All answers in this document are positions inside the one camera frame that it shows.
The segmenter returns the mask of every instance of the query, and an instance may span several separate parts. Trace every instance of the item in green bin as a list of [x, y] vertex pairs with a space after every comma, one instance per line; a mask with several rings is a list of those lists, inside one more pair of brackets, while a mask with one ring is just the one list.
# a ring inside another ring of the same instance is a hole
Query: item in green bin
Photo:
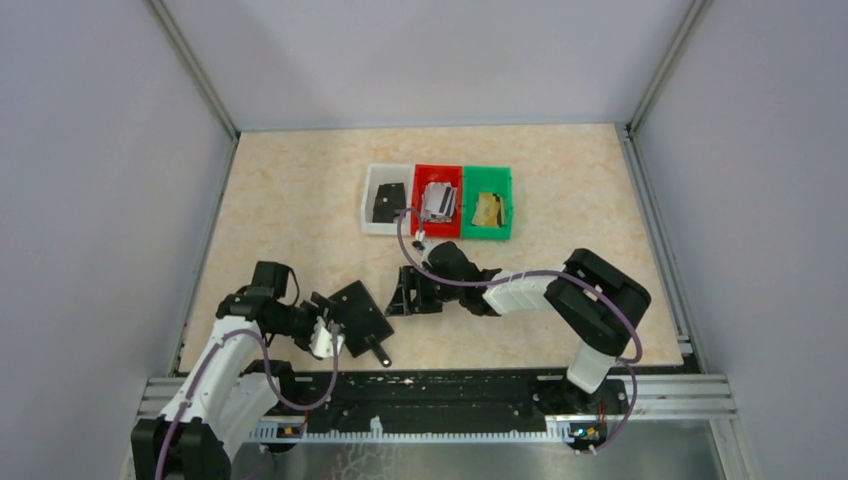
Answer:
[[477, 195], [477, 209], [471, 224], [477, 227], [502, 227], [504, 225], [504, 201], [500, 195], [480, 192]]

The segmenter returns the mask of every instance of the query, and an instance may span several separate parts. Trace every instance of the beige table surface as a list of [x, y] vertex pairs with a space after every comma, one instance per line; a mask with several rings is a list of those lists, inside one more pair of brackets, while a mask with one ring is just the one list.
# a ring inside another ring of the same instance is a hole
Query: beige table surface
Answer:
[[[519, 271], [560, 263], [578, 247], [594, 250], [653, 297], [638, 327], [642, 364], [682, 363], [614, 127], [543, 125], [243, 134], [188, 325], [182, 370], [197, 362], [218, 303], [250, 282], [257, 260], [292, 266], [301, 298], [312, 291], [329, 296], [360, 279], [377, 305], [388, 304], [404, 259], [395, 237], [360, 231], [369, 163], [510, 167], [512, 239], [460, 240], [468, 258], [481, 268]], [[290, 288], [286, 302], [293, 293]], [[475, 317], [452, 303], [440, 314], [389, 322], [395, 334], [383, 347], [393, 369], [564, 366], [579, 340], [553, 312]], [[330, 360], [313, 359], [285, 337], [270, 350], [297, 371], [331, 368]], [[370, 352], [354, 359], [345, 350], [340, 364], [343, 370], [382, 369]]]

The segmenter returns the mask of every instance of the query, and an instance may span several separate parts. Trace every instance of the green bin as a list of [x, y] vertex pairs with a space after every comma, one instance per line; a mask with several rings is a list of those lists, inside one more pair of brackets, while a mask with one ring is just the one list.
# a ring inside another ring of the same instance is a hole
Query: green bin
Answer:
[[[471, 224], [477, 211], [480, 192], [494, 193], [504, 202], [504, 225], [478, 227]], [[509, 240], [513, 224], [512, 174], [504, 167], [463, 167], [462, 169], [462, 234], [460, 238]]]

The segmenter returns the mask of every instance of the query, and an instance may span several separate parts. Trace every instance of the plastic bin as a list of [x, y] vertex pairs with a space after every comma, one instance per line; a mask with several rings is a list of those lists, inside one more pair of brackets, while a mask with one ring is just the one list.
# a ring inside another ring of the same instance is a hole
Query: plastic bin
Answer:
[[[465, 167], [462, 173], [462, 238], [509, 240], [512, 235], [512, 174], [504, 167]], [[471, 224], [477, 210], [480, 192], [499, 195], [505, 204], [505, 223], [501, 227], [478, 227]]]
[[[403, 183], [406, 191], [406, 205], [411, 205], [412, 180], [415, 175], [413, 165], [372, 163], [368, 165], [368, 173], [365, 175], [365, 188], [362, 192], [360, 203], [360, 223], [362, 231], [369, 235], [397, 235], [397, 225], [394, 223], [375, 223], [374, 202], [377, 198], [377, 189], [386, 183]], [[409, 232], [409, 217], [406, 214], [403, 219], [401, 231]]]
[[[421, 210], [421, 194], [431, 182], [448, 182], [457, 188], [456, 213], [450, 223], [424, 222], [424, 232], [431, 237], [459, 238], [462, 231], [462, 167], [452, 165], [416, 165], [412, 186], [412, 205]], [[418, 231], [418, 218], [411, 218], [410, 234]]]

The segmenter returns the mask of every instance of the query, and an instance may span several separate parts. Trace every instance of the cable connector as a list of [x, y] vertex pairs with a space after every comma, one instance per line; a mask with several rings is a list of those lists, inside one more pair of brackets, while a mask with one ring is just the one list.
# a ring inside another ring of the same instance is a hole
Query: cable connector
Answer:
[[[339, 352], [339, 355], [341, 355], [343, 346], [344, 334], [340, 333], [336, 336], [336, 351]], [[321, 317], [318, 317], [315, 321], [315, 329], [309, 339], [309, 350], [316, 358], [324, 359], [333, 356], [333, 334]]]

